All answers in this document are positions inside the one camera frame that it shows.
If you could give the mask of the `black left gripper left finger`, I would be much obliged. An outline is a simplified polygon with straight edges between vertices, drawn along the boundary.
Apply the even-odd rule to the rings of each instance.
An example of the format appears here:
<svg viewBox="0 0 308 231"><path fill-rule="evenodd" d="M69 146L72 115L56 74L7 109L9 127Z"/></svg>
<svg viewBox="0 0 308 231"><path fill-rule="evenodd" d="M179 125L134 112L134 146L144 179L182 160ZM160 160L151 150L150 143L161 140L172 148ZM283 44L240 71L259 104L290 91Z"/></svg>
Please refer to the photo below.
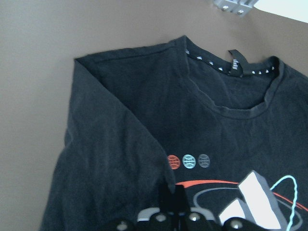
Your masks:
<svg viewBox="0 0 308 231"><path fill-rule="evenodd" d="M117 218L105 225L106 231L151 231L150 224L153 219L141 220L136 224L124 218Z"/></svg>

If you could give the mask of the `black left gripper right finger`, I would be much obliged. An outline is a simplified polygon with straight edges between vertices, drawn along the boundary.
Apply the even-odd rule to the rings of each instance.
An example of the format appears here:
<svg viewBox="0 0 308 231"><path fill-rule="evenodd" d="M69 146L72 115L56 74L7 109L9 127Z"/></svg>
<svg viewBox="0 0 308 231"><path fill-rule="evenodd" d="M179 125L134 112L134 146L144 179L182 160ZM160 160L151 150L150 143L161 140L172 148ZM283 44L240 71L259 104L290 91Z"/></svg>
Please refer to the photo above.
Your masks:
<svg viewBox="0 0 308 231"><path fill-rule="evenodd" d="M213 231L268 231L244 218L233 217L227 219L223 225L211 223Z"/></svg>

